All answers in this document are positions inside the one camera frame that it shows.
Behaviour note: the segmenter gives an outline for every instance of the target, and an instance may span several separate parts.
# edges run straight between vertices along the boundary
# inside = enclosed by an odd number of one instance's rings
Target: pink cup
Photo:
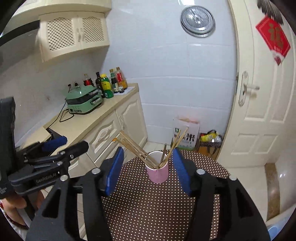
[[[163,155],[162,151],[153,151],[149,153],[150,156],[152,156],[157,163],[160,163],[161,157]],[[164,167],[160,169],[151,169],[146,166],[148,176],[150,180],[154,183],[163,183],[168,179],[168,162],[165,164]]]

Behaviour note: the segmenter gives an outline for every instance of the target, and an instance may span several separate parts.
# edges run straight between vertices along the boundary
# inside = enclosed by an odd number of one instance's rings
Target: tassel
[[[283,17],[280,10],[270,0],[258,0],[257,6],[262,12],[272,18],[277,23],[283,25]]]

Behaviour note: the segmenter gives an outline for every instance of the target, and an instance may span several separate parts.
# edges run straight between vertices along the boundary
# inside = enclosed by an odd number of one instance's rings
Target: round metal lid
[[[215,19],[204,7],[189,6],[181,13],[182,28],[195,37],[207,37],[215,30]]]

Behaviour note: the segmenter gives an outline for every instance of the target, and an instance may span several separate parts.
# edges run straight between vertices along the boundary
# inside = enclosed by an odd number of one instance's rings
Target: red chinese decoration
[[[281,26],[276,21],[266,16],[256,26],[256,29],[267,43],[275,61],[280,65],[291,48]]]

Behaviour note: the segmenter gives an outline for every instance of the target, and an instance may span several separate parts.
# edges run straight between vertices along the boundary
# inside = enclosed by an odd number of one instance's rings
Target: round table
[[[229,173],[219,163],[200,153],[182,150],[184,158],[196,163],[211,175],[226,178]],[[144,163],[134,158],[121,169],[115,192],[103,199],[114,241],[183,241],[195,198],[181,188],[176,170],[169,160],[169,177],[153,183]],[[219,195],[215,195],[210,239],[218,231]]]

